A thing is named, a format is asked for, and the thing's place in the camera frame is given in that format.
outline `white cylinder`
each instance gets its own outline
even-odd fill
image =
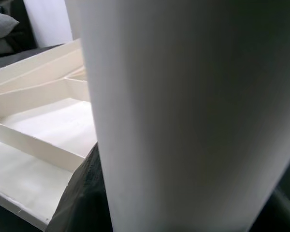
[[[290,161],[290,3],[82,0],[115,232],[244,232]]]

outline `white tube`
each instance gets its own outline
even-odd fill
[[[247,231],[290,161],[290,5],[81,12],[114,231]]]

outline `gray pillow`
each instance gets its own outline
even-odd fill
[[[7,36],[18,23],[12,17],[0,13],[0,38]]]
[[[14,50],[12,47],[6,42],[5,39],[0,39],[0,54],[12,53]]]

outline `white tray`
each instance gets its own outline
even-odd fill
[[[59,57],[32,57],[40,66],[24,60],[32,69],[18,62],[0,71],[0,205],[41,230],[97,142],[77,43]]]

